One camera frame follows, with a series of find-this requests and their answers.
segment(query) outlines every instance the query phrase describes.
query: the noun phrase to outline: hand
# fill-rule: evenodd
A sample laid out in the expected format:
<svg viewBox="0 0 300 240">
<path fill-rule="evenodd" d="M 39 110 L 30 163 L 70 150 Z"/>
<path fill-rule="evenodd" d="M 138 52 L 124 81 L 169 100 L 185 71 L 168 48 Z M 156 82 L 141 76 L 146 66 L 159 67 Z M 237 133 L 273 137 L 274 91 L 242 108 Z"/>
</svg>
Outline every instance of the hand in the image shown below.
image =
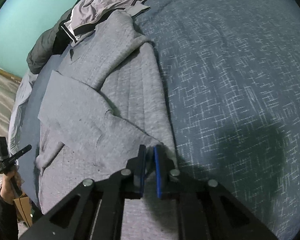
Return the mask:
<svg viewBox="0 0 300 240">
<path fill-rule="evenodd" d="M 13 194 L 13 190 L 10 185 L 10 179 L 15 177 L 16 183 L 18 187 L 21 187 L 21 177 L 17 170 L 13 168 L 12 171 L 7 173 L 6 175 L 4 174 L 2 177 L 2 188 L 0 191 L 0 196 L 2 199 L 7 202 L 10 205 L 13 205 L 13 199 L 15 198 Z"/>
</svg>

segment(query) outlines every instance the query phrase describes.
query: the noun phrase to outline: device handle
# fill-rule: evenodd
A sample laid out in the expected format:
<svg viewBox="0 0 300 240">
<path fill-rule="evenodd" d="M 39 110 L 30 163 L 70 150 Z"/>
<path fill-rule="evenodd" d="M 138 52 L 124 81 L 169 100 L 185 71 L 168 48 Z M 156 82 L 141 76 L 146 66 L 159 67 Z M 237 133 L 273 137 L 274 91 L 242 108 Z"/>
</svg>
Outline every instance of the device handle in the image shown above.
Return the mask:
<svg viewBox="0 0 300 240">
<path fill-rule="evenodd" d="M 22 195 L 21 189 L 18 187 L 17 182 L 14 177 L 12 177 L 9 181 L 11 189 L 13 191 L 13 194 L 15 198 L 19 198 Z"/>
</svg>

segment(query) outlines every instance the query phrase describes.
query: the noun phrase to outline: sweatshirt sleeve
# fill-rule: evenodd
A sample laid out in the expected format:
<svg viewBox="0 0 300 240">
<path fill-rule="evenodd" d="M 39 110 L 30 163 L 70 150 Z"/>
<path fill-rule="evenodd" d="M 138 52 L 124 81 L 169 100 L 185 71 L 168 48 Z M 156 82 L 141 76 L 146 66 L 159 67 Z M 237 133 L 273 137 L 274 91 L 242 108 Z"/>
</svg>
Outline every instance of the sweatshirt sleeve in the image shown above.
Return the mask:
<svg viewBox="0 0 300 240">
<path fill-rule="evenodd" d="M 8 240 L 18 240 L 17 211 L 0 196 L 0 229 Z"/>
</svg>

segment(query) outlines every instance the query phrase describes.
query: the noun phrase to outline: silver screw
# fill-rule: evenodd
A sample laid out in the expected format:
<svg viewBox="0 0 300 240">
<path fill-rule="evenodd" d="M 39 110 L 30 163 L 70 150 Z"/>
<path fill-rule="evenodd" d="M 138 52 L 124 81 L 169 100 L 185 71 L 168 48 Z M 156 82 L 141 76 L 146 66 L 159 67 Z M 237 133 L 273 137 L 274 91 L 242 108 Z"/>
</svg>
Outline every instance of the silver screw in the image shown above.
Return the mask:
<svg viewBox="0 0 300 240">
<path fill-rule="evenodd" d="M 210 179 L 210 180 L 208 181 L 208 185 L 209 185 L 210 187 L 216 187 L 216 186 L 218 186 L 218 182 L 217 182 L 215 179 Z"/>
<path fill-rule="evenodd" d="M 92 179 L 84 179 L 82 184 L 85 186 L 85 187 L 90 187 L 92 184 L 93 184 L 93 180 Z"/>
<path fill-rule="evenodd" d="M 131 171 L 129 169 L 123 169 L 121 171 L 121 175 L 123 176 L 129 176 L 131 174 Z"/>
<path fill-rule="evenodd" d="M 170 174 L 173 176 L 173 177 L 177 177 L 180 175 L 180 171 L 177 170 L 177 169 L 173 169 L 170 171 Z"/>
</svg>

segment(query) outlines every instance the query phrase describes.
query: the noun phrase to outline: bed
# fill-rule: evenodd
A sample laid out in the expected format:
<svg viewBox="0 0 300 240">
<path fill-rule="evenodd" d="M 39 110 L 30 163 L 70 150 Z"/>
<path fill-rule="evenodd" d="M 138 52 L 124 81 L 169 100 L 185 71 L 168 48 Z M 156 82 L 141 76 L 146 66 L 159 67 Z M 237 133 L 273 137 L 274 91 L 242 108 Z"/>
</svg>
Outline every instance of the bed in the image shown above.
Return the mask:
<svg viewBox="0 0 300 240">
<path fill-rule="evenodd" d="M 300 230 L 300 8 L 294 0 L 145 5 L 151 8 L 135 17 L 135 28 L 154 46 L 179 168 L 217 179 L 280 240 L 293 239 Z M 70 49 L 50 57 L 23 112 L 20 146 L 33 150 L 20 158 L 20 174 L 37 205 L 37 117 L 50 74 Z M 64 158 L 47 169 L 54 170 L 45 175 L 47 191 L 58 186 L 56 174 L 71 172 L 63 171 Z M 171 211 L 162 209 L 152 209 L 160 237 L 173 239 L 176 226 L 165 220 Z"/>
</svg>

